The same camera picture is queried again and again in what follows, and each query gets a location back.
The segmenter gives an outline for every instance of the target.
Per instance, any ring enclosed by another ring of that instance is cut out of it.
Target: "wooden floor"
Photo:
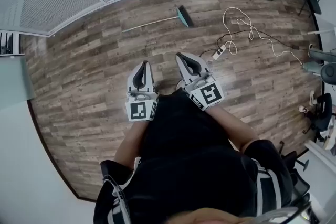
[[[215,48],[216,39],[227,33],[223,12],[238,7],[253,25],[287,44],[307,49],[318,47],[308,12],[298,17],[303,0],[122,0],[66,27],[52,38],[24,36],[36,98],[32,100],[37,122],[58,166],[81,197],[96,199],[101,187],[99,162],[112,159],[125,131],[131,126],[125,113],[129,72],[142,60],[152,64],[161,93],[173,92],[180,79],[177,51],[199,55]],[[184,5],[195,28],[178,19],[127,33],[121,30],[176,15]],[[236,23],[238,11],[227,13],[232,31],[248,29]],[[226,95],[222,107],[252,126],[261,138],[285,152],[304,149],[311,137],[302,130],[308,120],[298,111],[308,105],[309,92],[320,92],[318,77],[304,72],[290,54],[274,57],[270,43],[248,32],[234,35],[238,53],[226,51],[213,61],[213,51],[202,57]],[[275,42],[275,52],[291,50]],[[301,61],[307,52],[293,50]]]

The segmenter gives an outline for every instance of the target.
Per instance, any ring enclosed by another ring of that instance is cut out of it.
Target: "broom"
[[[140,28],[140,27],[143,27],[143,26],[146,26],[146,25],[151,25],[151,24],[156,24],[158,22],[163,22],[165,20],[171,20],[171,19],[176,19],[176,18],[179,18],[181,20],[181,22],[186,26],[186,27],[194,27],[194,23],[193,21],[191,20],[188,12],[186,11],[186,9],[183,7],[183,6],[180,6],[178,9],[177,9],[177,16],[175,17],[171,17],[171,18],[167,18],[167,19],[162,19],[162,20],[156,20],[154,22],[151,22],[151,23],[147,23],[147,24],[143,24],[143,25],[138,25],[138,26],[135,26],[135,27],[132,27],[132,28],[129,28],[129,29],[126,29],[126,30],[123,30],[122,33],[124,32],[128,32],[128,31],[131,31],[133,29],[137,29],[137,28]]]

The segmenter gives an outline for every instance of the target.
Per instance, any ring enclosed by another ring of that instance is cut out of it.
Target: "broom handle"
[[[135,27],[132,27],[132,28],[123,30],[122,33],[131,31],[131,30],[133,30],[133,29],[137,29],[137,28],[139,28],[139,27],[143,27],[143,26],[146,26],[146,25],[156,24],[156,23],[158,23],[158,22],[163,22],[163,21],[165,21],[165,20],[171,20],[171,19],[176,19],[176,18],[178,18],[178,16],[171,17],[171,18],[166,18],[166,19],[162,19],[162,20],[156,20],[156,21],[154,21],[154,22],[150,22],[150,23],[143,24],[143,25],[138,25],[138,26],[135,26]]]

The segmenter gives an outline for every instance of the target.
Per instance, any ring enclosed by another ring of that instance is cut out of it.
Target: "power strip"
[[[222,55],[223,52],[225,52],[226,47],[224,45],[221,46],[220,49],[216,50],[216,52],[214,53],[214,55],[212,55],[212,58],[214,58],[215,60],[218,59],[219,56]]]

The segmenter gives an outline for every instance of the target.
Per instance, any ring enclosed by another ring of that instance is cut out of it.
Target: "white cable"
[[[282,53],[280,53],[279,55],[276,55],[275,52],[274,52],[273,41],[272,41],[271,39],[269,39],[269,38],[261,37],[259,31],[258,31],[254,26],[252,26],[252,22],[251,22],[250,17],[248,17],[248,15],[247,15],[246,13],[242,12],[239,8],[236,8],[236,7],[229,7],[229,8],[227,8],[227,9],[224,11],[224,14],[223,14],[223,24],[224,24],[225,28],[227,29],[227,31],[229,32],[230,37],[231,37],[231,40],[225,42],[224,46],[226,47],[226,44],[229,43],[229,52],[230,52],[232,55],[236,55],[237,52],[238,52],[238,50],[237,50],[237,46],[236,46],[236,44],[233,42],[233,39],[232,39],[232,35],[231,35],[230,30],[229,30],[229,28],[225,25],[225,22],[224,22],[225,14],[226,14],[226,12],[227,12],[230,8],[239,10],[241,13],[243,13],[243,14],[248,18],[249,23],[247,23],[247,22],[245,22],[244,20],[242,20],[242,19],[239,18],[239,19],[237,19],[237,24],[239,24],[239,25],[248,25],[248,26],[250,27],[250,33],[248,34],[248,38],[249,38],[250,40],[253,40],[253,38],[254,38],[253,30],[255,30],[255,31],[257,31],[259,38],[264,39],[264,40],[269,40],[269,41],[271,41],[271,44],[272,44],[272,51],[273,51],[273,54],[274,54],[275,57],[279,57],[279,56],[283,55],[283,54],[286,52],[286,53],[288,53],[288,54],[292,54],[292,55],[293,55],[293,56],[300,62],[300,64],[303,66],[303,64],[302,64],[302,62],[299,60],[299,58],[296,57],[296,56],[293,54],[293,52],[291,52],[291,51],[285,51],[285,50],[284,50],[284,51],[283,51]],[[233,45],[233,46],[235,47],[235,49],[236,49],[236,53],[235,53],[235,54],[231,52],[231,45]]]

